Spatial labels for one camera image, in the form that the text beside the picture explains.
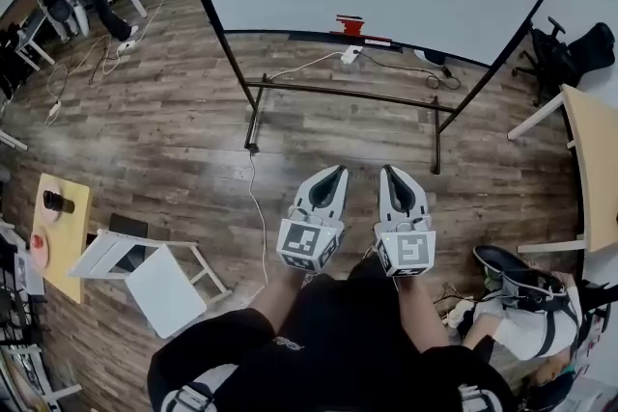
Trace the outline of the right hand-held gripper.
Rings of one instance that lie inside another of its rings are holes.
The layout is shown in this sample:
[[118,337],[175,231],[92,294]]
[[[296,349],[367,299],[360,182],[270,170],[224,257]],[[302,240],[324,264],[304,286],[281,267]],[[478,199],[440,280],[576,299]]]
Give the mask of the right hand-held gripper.
[[374,232],[387,277],[417,276],[434,266],[436,233],[428,213],[427,196],[420,184],[403,170],[384,165],[379,174],[381,222]]

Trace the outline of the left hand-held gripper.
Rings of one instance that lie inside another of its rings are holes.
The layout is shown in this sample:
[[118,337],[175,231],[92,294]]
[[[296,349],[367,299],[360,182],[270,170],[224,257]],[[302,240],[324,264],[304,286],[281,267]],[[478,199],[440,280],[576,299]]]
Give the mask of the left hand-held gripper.
[[341,245],[349,185],[345,166],[331,166],[298,188],[288,217],[281,221],[276,252],[291,268],[320,273]]

